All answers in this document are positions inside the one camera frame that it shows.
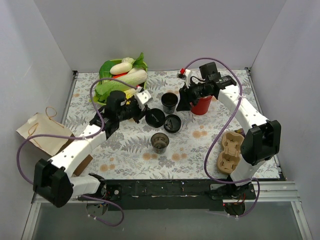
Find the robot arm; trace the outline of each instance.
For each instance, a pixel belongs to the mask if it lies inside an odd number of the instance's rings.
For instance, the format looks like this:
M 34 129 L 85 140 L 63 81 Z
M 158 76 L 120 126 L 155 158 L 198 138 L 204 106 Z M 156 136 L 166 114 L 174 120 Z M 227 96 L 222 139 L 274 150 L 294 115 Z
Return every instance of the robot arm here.
M 70 198 L 83 194 L 93 194 L 102 198 L 107 192 L 105 180 L 95 174 L 71 177 L 78 165 L 100 144 L 104 143 L 119 128 L 121 121 L 133 118 L 136 123 L 148 110 L 151 99 L 147 90 L 126 99 L 122 91 L 112 91 L 107 105 L 99 109 L 104 121 L 104 129 L 95 137 L 85 136 L 97 133 L 102 126 L 96 114 L 80 137 L 48 161 L 41 159 L 35 165 L 33 190 L 56 207 L 64 206 Z
M 231 76 L 221 77 L 214 62 L 199 67 L 205 82 L 194 83 L 190 80 L 191 71 L 182 69 L 178 78 L 185 80 L 179 90 L 180 101 L 176 108 L 179 111 L 190 111 L 200 98 L 214 96 L 233 112 L 239 102 L 240 89 Z M 269 121 L 261 115 L 246 98 L 241 100 L 235 118 L 242 126 L 245 138 L 241 145 L 241 158 L 231 173 L 231 181 L 251 179 L 259 167 L 279 152 L 281 125 L 278 121 Z M 248 182 L 236 183 L 243 186 Z

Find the white wall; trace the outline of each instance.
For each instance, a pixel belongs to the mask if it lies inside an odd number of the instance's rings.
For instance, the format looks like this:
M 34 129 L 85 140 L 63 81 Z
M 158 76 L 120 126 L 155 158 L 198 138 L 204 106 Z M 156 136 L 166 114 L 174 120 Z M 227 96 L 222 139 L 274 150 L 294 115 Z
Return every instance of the white wall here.
M 252 67 L 263 113 L 282 125 L 279 160 L 320 239 L 320 1 L 287 0 Z
M 33 0 L 0 0 L 0 239 L 20 239 L 31 207 L 32 186 L 20 176 L 15 132 L 46 106 L 61 119 L 72 71 Z M 22 151 L 22 168 L 33 179 L 38 151 Z
M 252 66 L 286 0 L 34 0 L 73 70 L 145 53 L 151 70 Z

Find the red bucket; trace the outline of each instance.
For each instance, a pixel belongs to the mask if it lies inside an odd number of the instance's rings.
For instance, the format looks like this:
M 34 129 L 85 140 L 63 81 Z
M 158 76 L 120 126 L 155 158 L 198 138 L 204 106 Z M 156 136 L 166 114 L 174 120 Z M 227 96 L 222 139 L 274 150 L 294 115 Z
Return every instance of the red bucket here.
M 204 115 L 208 112 L 212 96 L 200 98 L 198 104 L 191 108 L 195 115 Z

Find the green basket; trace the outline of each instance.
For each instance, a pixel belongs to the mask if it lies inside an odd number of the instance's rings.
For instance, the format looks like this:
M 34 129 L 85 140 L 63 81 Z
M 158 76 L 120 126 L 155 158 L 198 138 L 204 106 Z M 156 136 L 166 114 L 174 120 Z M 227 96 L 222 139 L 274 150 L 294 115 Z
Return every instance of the green basket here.
M 115 64 L 120 64 L 121 63 L 121 61 L 122 61 L 122 59 L 113 59 L 113 60 L 110 60 L 111 62 L 114 62 Z M 145 81 L 145 82 L 143 82 L 143 83 L 141 83 L 141 84 L 139 84 L 141 87 L 143 87 L 144 89 L 146 89 L 146 87 L 147 87 L 147 81 Z M 96 101 L 96 103 L 97 104 L 100 104 L 100 105 L 102 105 L 102 106 L 104 106 L 104 105 L 106 105 L 106 103 L 104 103 L 104 102 L 99 102 L 99 101 Z

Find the floral tablecloth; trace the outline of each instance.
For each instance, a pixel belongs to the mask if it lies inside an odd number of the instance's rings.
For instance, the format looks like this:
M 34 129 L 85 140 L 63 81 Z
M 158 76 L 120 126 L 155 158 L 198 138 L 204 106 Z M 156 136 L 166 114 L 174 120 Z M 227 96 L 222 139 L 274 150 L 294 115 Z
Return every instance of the floral tablecloth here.
M 229 75 L 227 70 L 221 74 Z M 257 109 L 257 103 L 245 70 L 235 70 L 243 85 L 243 94 Z M 199 70 L 194 75 L 200 77 Z M 183 81 L 177 79 L 177 71 L 149 71 L 147 89 L 153 100 L 150 108 L 162 109 L 161 96 L 166 92 L 179 95 Z M 65 125 L 78 136 L 95 115 L 89 102 L 89 89 L 98 73 L 79 73 Z M 143 119 L 140 124 L 133 120 L 120 123 L 120 128 L 93 152 L 93 160 L 82 173 L 96 173 L 105 179 L 206 179 L 204 159 L 209 146 L 220 129 L 229 119 L 230 111 L 214 97 L 207 114 L 198 116 L 191 112 L 175 112 L 181 120 L 179 132 L 170 134 L 163 127 L 152 128 Z M 234 119 L 227 130 L 241 128 Z M 168 135 L 170 144 L 166 152 L 158 155 L 153 152 L 150 138 L 153 134 L 163 132 Z M 227 176 L 218 172 L 216 162 L 222 151 L 220 144 L 214 146 L 208 161 L 208 171 L 216 178 Z M 276 163 L 267 161 L 255 174 L 257 178 L 279 178 Z

